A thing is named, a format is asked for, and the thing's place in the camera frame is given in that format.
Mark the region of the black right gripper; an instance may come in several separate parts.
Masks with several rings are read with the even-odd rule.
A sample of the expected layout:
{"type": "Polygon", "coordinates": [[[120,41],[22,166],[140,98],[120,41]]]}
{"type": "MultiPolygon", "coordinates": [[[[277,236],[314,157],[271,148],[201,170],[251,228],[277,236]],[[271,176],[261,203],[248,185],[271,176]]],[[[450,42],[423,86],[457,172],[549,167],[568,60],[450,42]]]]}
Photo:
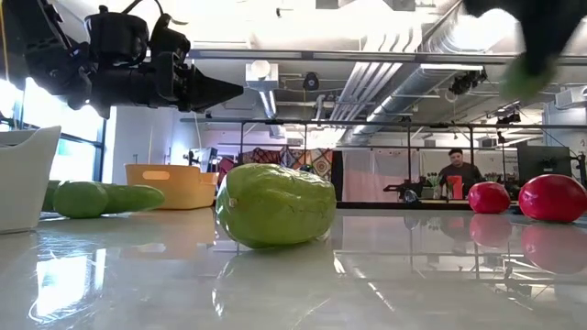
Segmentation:
{"type": "Polygon", "coordinates": [[[538,76],[547,67],[557,69],[557,60],[576,27],[586,16],[586,0],[464,0],[466,11],[475,17],[501,9],[516,18],[526,30],[524,60],[529,75],[538,76]],[[543,37],[549,41],[548,54],[543,37]]]}

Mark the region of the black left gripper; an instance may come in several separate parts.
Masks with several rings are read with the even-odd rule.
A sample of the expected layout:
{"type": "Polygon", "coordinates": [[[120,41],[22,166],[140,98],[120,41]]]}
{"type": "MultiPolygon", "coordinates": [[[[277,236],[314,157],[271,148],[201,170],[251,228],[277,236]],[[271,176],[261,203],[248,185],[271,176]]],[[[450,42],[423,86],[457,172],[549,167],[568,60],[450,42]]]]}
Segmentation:
{"type": "Polygon", "coordinates": [[[86,102],[103,118],[113,106],[175,107],[203,113],[243,94],[239,84],[205,76],[184,63],[188,38],[170,28],[177,21],[160,11],[153,30],[130,13],[129,6],[111,12],[105,6],[84,20],[90,37],[86,102]]]}

